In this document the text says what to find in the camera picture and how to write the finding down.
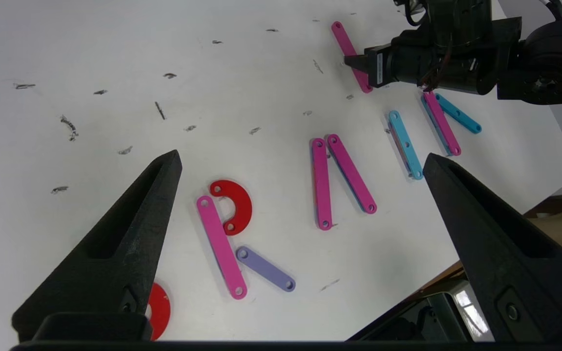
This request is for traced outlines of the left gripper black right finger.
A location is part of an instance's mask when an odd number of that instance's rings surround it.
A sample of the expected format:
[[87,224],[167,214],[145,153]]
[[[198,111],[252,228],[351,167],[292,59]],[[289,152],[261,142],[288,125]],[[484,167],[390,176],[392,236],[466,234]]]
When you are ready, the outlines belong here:
[[562,343],[562,247],[450,158],[423,167],[498,343]]

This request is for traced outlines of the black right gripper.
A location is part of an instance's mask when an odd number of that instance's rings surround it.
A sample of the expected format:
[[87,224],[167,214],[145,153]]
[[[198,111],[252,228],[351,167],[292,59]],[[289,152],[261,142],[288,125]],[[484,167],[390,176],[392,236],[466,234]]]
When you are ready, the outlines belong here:
[[400,81],[397,77],[396,63],[399,51],[400,46],[393,43],[368,47],[363,54],[345,55],[343,63],[368,74],[368,84],[371,87],[381,88]]

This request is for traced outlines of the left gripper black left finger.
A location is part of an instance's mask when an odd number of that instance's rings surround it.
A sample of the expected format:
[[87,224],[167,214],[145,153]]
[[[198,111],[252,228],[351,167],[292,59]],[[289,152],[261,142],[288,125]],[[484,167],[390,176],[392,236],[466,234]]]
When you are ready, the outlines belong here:
[[176,150],[150,162],[13,313],[20,342],[150,339],[145,311],[181,170]]

